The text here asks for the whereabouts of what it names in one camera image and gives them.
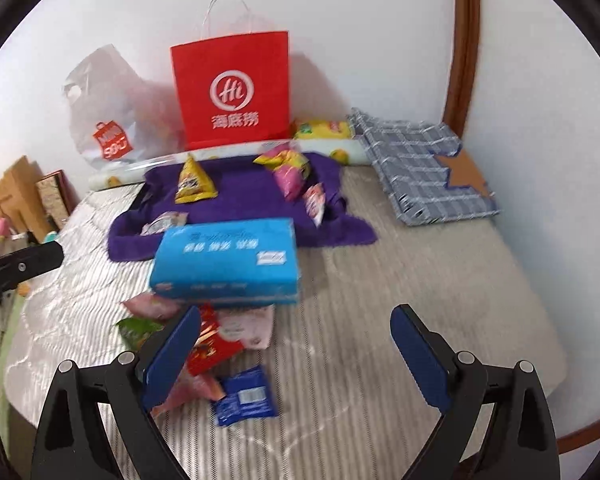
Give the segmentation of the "wooden headboard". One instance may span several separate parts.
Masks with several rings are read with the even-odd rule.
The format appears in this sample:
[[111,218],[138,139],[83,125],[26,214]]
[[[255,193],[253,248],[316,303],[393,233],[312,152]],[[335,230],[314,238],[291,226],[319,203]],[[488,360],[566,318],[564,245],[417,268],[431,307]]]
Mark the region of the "wooden headboard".
[[0,219],[6,219],[16,233],[30,232],[39,243],[53,229],[35,186],[41,178],[26,156],[18,158],[0,177]]

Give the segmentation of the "purple towel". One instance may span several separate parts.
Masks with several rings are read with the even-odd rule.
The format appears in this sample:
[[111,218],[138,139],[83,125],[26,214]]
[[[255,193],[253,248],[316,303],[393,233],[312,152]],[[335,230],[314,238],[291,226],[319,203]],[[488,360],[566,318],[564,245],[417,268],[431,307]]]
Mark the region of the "purple towel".
[[299,198],[287,202],[265,167],[251,156],[204,160],[218,196],[191,204],[175,203],[181,164],[152,168],[132,206],[114,219],[108,233],[108,256],[114,262],[143,261],[155,257],[162,235],[144,235],[142,229],[166,212],[184,212],[188,224],[266,218],[289,218],[300,247],[337,247],[373,244],[377,235],[366,221],[348,213],[341,193],[341,166],[327,156],[309,153],[311,184],[319,183],[326,195],[322,223],[316,226]]

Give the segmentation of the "yellow triangular snack packet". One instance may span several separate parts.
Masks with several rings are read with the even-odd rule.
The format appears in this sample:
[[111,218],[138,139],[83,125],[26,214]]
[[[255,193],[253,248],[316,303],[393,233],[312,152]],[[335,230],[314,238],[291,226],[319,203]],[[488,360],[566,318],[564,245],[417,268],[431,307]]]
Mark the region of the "yellow triangular snack packet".
[[214,200],[219,195],[216,187],[196,159],[188,154],[178,176],[174,202],[177,204],[197,203],[201,200]]

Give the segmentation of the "pink white small packet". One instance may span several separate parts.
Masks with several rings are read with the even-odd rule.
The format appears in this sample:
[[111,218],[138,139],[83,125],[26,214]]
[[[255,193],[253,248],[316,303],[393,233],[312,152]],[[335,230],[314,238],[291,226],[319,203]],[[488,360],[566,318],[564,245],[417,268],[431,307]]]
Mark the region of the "pink white small packet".
[[303,203],[306,206],[306,214],[312,220],[314,226],[319,228],[323,223],[326,195],[321,183],[315,183],[303,193]]

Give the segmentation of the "blue tissue pack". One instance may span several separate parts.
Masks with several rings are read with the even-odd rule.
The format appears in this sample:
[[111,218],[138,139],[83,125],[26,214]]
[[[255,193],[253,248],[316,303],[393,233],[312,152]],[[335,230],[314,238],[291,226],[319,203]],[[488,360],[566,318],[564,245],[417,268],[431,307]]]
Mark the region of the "blue tissue pack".
[[168,229],[149,287],[156,294],[217,308],[296,304],[300,269],[287,218],[192,224]]

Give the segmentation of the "red gold snack packet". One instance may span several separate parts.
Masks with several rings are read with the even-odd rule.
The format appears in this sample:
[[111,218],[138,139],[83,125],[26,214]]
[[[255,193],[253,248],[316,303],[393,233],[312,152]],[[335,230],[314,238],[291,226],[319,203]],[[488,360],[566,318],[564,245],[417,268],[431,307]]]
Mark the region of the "red gold snack packet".
[[240,340],[228,340],[222,335],[221,325],[210,304],[203,304],[199,311],[200,333],[186,360],[186,370],[192,376],[208,373],[245,349]]

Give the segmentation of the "red paper shopping bag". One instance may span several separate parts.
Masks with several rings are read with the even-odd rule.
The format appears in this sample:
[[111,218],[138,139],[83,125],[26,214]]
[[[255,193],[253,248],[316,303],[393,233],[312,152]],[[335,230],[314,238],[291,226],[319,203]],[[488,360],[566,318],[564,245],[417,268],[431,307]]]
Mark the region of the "red paper shopping bag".
[[188,150],[285,139],[290,126],[286,30],[211,35],[210,0],[200,38],[171,48]]

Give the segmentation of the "brown wooden door frame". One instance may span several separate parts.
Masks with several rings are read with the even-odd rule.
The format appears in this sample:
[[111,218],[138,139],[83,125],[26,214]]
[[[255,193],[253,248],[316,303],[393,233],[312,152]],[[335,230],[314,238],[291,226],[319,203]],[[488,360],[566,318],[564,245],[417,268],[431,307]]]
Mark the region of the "brown wooden door frame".
[[480,42],[481,0],[454,0],[454,36],[442,120],[461,138],[474,90]]

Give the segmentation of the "blue plaid folded cloth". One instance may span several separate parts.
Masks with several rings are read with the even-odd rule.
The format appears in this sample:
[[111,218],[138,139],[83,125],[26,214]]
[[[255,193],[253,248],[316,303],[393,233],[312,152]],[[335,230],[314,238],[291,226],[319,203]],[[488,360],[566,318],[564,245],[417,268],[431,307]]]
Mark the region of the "blue plaid folded cloth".
[[351,110],[348,121],[396,218],[408,226],[498,214],[486,180],[460,138],[443,122],[384,119],[358,108]]

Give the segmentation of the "dark blue snack packet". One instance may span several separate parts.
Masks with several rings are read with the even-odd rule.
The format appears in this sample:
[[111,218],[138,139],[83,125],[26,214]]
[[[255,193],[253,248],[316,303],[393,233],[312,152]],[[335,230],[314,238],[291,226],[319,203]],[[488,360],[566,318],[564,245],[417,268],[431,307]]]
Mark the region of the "dark blue snack packet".
[[268,376],[261,365],[220,379],[225,396],[212,402],[212,412],[220,427],[247,419],[278,415]]

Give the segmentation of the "white plastic Miniso bag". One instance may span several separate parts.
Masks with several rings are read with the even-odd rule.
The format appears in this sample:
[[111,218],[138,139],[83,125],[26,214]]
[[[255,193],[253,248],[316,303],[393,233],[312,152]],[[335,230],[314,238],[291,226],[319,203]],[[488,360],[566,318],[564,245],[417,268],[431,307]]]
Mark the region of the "white plastic Miniso bag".
[[97,170],[184,150],[175,90],[142,78],[111,44],[79,62],[62,93],[71,139]]

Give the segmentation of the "pink yellow snack packet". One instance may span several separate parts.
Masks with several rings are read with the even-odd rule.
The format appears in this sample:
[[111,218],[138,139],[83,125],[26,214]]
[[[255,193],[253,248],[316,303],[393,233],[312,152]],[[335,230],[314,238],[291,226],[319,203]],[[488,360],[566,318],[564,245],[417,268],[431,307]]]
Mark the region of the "pink yellow snack packet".
[[253,162],[272,172],[279,191],[287,202],[292,202],[300,196],[311,172],[306,156],[290,143],[276,145],[275,148],[257,156]]

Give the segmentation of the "green snack packet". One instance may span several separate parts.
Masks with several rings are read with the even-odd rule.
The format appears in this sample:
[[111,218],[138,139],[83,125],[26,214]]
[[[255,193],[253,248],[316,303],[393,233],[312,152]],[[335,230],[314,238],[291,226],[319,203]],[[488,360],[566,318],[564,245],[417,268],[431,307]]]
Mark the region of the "green snack packet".
[[137,352],[151,335],[163,329],[163,324],[150,318],[132,316],[122,318],[116,327],[125,347]]

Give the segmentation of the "patterned box by headboard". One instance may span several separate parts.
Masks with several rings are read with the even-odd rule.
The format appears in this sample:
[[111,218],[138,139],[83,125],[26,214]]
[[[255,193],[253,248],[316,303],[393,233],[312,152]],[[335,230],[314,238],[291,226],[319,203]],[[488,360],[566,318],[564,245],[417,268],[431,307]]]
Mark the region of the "patterned box by headboard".
[[57,231],[62,230],[76,208],[76,194],[65,173],[56,170],[40,177],[35,182],[35,188],[47,220]]

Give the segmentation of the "silver clear packet on towel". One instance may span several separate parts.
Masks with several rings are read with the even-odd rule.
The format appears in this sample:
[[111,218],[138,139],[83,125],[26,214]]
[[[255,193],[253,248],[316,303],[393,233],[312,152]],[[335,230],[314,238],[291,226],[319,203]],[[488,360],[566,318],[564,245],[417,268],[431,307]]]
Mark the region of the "silver clear packet on towel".
[[187,217],[187,212],[166,211],[154,220],[151,220],[151,222],[146,223],[142,227],[140,235],[155,235],[166,232],[168,229],[176,228],[177,226],[185,226]]

